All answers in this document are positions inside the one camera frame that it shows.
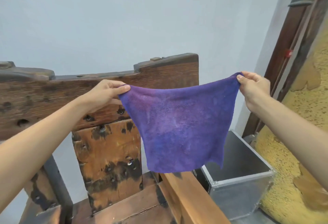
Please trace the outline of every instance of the hand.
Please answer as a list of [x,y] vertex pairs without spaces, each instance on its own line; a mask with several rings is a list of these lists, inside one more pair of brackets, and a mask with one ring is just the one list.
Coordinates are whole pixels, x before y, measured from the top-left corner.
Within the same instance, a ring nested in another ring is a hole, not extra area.
[[124,82],[102,80],[93,89],[75,100],[86,106],[88,113],[92,113],[107,104],[121,105],[122,102],[116,99],[117,95],[126,93],[129,90],[130,86],[125,85]]
[[240,92],[245,97],[248,110],[254,112],[263,97],[270,97],[270,81],[256,73],[247,71],[242,71],[242,73],[244,76],[237,76],[241,84]]

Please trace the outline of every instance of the yellow textured object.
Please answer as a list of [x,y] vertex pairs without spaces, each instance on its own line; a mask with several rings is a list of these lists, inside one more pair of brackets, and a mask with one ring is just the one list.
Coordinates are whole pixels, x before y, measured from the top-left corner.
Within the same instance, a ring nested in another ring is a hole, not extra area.
[[[283,104],[316,126],[328,131],[328,21],[320,32],[310,58],[302,67]],[[282,224],[328,224],[328,211],[307,208],[293,184],[300,176],[299,162],[277,137],[264,127],[255,150],[277,170],[275,183],[261,204]]]

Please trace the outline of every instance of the purple towel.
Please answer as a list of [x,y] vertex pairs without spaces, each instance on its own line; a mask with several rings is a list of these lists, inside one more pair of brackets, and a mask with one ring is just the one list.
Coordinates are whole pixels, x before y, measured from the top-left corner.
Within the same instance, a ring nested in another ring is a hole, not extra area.
[[238,74],[178,89],[131,86],[119,96],[141,134],[151,171],[192,171],[210,161],[222,166]]

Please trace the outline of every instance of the gray wall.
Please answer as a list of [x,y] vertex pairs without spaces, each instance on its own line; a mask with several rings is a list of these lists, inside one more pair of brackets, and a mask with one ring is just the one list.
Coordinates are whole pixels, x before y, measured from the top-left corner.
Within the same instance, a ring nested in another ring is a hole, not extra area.
[[[264,74],[288,2],[0,0],[0,58],[66,75],[131,70],[154,56],[194,52],[200,83],[241,70]],[[244,127],[249,113],[243,105],[238,95],[232,129]],[[54,157],[72,200],[85,199],[70,137]],[[0,223],[18,222],[23,196],[0,215]]]

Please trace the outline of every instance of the person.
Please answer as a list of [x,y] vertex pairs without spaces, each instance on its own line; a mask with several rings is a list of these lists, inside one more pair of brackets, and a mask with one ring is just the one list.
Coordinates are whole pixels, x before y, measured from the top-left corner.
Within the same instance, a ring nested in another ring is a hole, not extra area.
[[[328,134],[270,97],[267,79],[256,73],[242,73],[244,77],[239,75],[237,80],[248,109],[328,189]],[[106,104],[121,104],[115,97],[129,89],[121,81],[103,80],[88,93],[0,145],[0,157],[6,161],[0,164],[0,185],[2,192],[6,192],[0,195],[0,212],[42,167],[80,118]]]

